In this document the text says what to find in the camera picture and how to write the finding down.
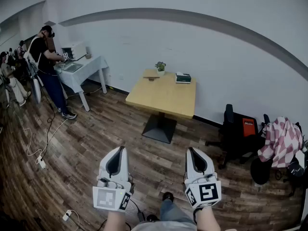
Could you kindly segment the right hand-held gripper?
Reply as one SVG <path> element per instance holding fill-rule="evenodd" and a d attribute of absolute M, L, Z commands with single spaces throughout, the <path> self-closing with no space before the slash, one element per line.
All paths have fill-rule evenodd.
<path fill-rule="evenodd" d="M 221 200 L 221 181 L 212 159 L 203 151 L 189 147 L 186 152 L 185 194 L 193 209 L 211 207 Z"/>

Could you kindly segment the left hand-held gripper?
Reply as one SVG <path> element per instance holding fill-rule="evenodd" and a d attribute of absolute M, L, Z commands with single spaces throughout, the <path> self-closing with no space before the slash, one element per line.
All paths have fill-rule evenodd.
<path fill-rule="evenodd" d="M 108 211 L 125 211 L 132 196 L 128 154 L 124 146 L 110 151 L 100 162 L 97 185 L 93 186 L 93 206 Z"/>

